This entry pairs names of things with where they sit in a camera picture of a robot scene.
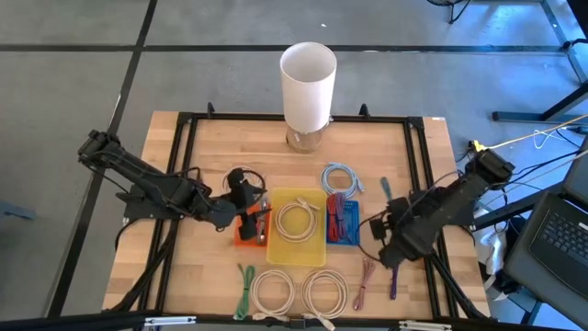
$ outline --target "orange tray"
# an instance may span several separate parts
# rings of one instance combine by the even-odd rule
[[[272,208],[272,204],[271,203],[267,203],[267,208],[271,209]],[[249,207],[249,209],[247,209],[247,213],[251,214],[252,212],[256,212],[256,211],[260,211],[261,210],[261,203],[256,203],[255,205]],[[269,239],[269,224],[271,223],[272,220],[272,211],[268,211],[266,213],[266,241],[261,244],[258,245],[257,244],[257,236],[249,239],[249,240],[241,240],[241,237],[239,236],[239,227],[241,226],[241,224],[243,224],[243,222],[241,221],[241,217],[237,217],[237,221],[236,221],[236,226],[235,226],[235,231],[233,234],[233,243],[234,245],[239,245],[239,246],[250,246],[250,247],[266,247],[267,246],[267,240]]]

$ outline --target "laptop keyboard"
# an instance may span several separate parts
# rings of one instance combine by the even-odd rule
[[[539,238],[588,268],[588,231],[580,225],[553,212],[543,225]]]

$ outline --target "red cable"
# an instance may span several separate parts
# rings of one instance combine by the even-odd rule
[[[345,219],[343,218],[344,210],[345,210],[345,194],[343,193],[335,193],[335,208],[337,212],[337,221],[339,225],[339,237],[345,238],[347,237],[347,229],[345,225]]]
[[[329,240],[336,243],[339,241],[339,229],[337,226],[337,209],[334,194],[327,198],[327,212],[329,213]]]

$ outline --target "green cable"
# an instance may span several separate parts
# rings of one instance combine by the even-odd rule
[[[248,266],[245,269],[245,271],[243,271],[243,266],[241,265],[241,263],[239,263],[237,267],[239,267],[239,271],[241,271],[241,274],[243,275],[243,296],[239,301],[239,305],[237,306],[237,310],[235,311],[235,314],[232,316],[232,319],[242,321],[245,317],[247,317],[247,314],[249,313],[249,287],[251,286],[251,283],[254,281],[255,267]]]

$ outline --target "coiled white cable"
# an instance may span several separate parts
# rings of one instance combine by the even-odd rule
[[[312,235],[316,231],[317,223],[315,211],[319,210],[318,207],[309,204],[303,198],[298,197],[296,198],[296,200],[298,202],[291,202],[282,206],[282,208],[279,209],[276,218],[277,232],[281,235],[282,238],[284,238],[284,240],[289,241],[291,243],[301,243],[307,241],[310,237],[312,237]],[[288,231],[286,231],[286,228],[284,228],[284,215],[287,211],[291,210],[292,208],[302,208],[309,214],[309,226],[301,234],[291,234]]]
[[[281,279],[285,280],[286,283],[288,284],[288,290],[289,290],[288,299],[286,300],[286,302],[281,307],[279,307],[275,310],[265,308],[259,302],[259,296],[258,296],[260,284],[266,278],[272,277],[272,276],[277,276],[277,277],[280,277]],[[267,317],[273,317],[273,318],[276,318],[277,320],[282,321],[282,322],[289,321],[289,318],[286,316],[286,313],[288,312],[288,310],[290,309],[290,307],[294,303],[295,293],[296,293],[296,291],[294,288],[294,281],[292,280],[292,278],[290,276],[288,276],[288,274],[286,272],[284,272],[282,270],[278,270],[278,269],[270,269],[270,270],[262,272],[257,277],[255,277],[254,282],[251,285],[252,301],[254,302],[255,307],[257,307],[257,309],[261,312],[261,313],[255,313],[252,316],[253,319],[254,320],[263,320]]]
[[[337,287],[337,304],[332,310],[326,313],[319,312],[312,304],[312,285],[318,280],[332,281]],[[316,318],[321,321],[322,325],[329,331],[333,331],[334,325],[329,320],[339,317],[345,311],[347,297],[349,296],[349,287],[347,281],[345,281],[345,278],[339,272],[330,269],[318,270],[312,272],[302,282],[300,296],[302,297],[304,308],[309,311],[309,313],[302,314],[302,317],[310,319]]]
[[[224,175],[222,176],[221,186],[222,186],[222,191],[223,192],[227,193],[227,192],[230,191],[229,181],[227,180],[227,176],[231,173],[232,170],[234,170],[234,169],[236,169],[238,167],[240,167],[243,170],[253,171],[253,172],[256,173],[256,171],[253,170],[249,166],[238,165],[238,166],[232,167],[231,169],[227,170],[227,172],[224,173]],[[247,181],[249,182],[249,184],[251,184],[251,185],[253,185],[253,186],[257,187],[257,188],[261,188],[262,187],[261,179],[258,176],[254,175],[252,173],[244,173],[243,176],[245,177],[245,179],[247,179]]]

